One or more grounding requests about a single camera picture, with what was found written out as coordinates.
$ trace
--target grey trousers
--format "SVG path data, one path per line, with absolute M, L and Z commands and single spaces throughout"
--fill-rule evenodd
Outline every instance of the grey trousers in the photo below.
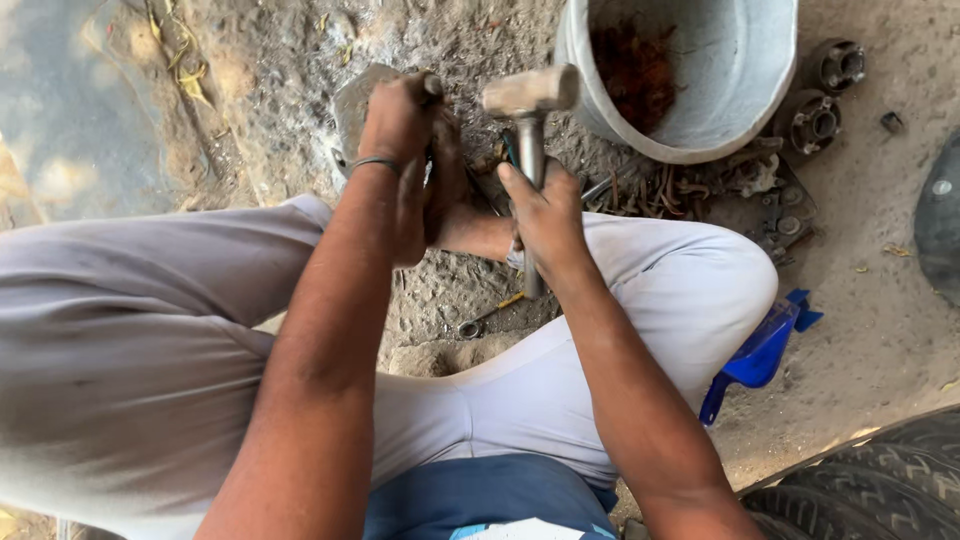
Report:
M 300 196 L 0 235 L 0 501 L 131 540 L 190 537 L 270 354 L 273 337 L 252 327 L 285 309 L 330 215 Z M 710 225 L 584 221 L 613 293 L 698 408 L 774 299 L 769 259 Z M 594 485 L 616 478 L 563 317 L 451 377 L 378 374 L 374 429 L 374 487 L 431 461 L 516 452 Z

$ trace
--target metal bucket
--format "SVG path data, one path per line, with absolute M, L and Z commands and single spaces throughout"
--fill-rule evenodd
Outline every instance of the metal bucket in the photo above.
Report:
M 717 160 L 752 140 L 780 105 L 797 59 L 798 0 L 568 0 L 555 63 L 580 68 L 575 117 L 594 133 L 655 160 Z M 676 102 L 644 135 L 617 112 L 593 61 L 590 30 L 630 21 L 668 41 Z

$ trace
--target tire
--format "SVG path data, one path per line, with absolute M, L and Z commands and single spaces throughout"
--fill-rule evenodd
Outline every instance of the tire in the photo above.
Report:
M 800 529 L 774 517 L 760 512 L 750 512 L 757 528 L 766 536 L 767 540 L 812 540 Z
M 929 450 L 960 463 L 960 414 L 946 412 L 882 433 L 874 443 L 891 443 Z
M 842 450 L 825 459 L 824 463 L 853 465 L 893 477 L 936 499 L 960 516 L 960 462 L 937 452 L 871 441 Z
M 813 540 L 899 540 L 853 506 L 805 487 L 766 487 L 745 497 L 743 504 L 782 518 Z
M 900 540 L 960 538 L 960 521 L 937 499 L 876 471 L 821 464 L 790 475 L 780 485 L 803 487 L 854 506 Z

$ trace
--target hammer head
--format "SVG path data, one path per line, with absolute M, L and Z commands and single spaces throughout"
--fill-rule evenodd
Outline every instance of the hammer head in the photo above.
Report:
M 580 97 L 580 71 L 568 63 L 511 75 L 483 89 L 483 108 L 499 116 L 569 110 Z

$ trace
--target man's right hand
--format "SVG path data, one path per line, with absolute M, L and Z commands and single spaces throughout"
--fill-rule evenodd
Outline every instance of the man's right hand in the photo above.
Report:
M 570 281 L 599 278 L 584 239 L 577 179 L 553 158 L 547 159 L 541 192 L 509 163 L 500 163 L 496 172 L 513 201 L 516 248 L 522 244 L 533 254 L 550 288 L 560 294 Z

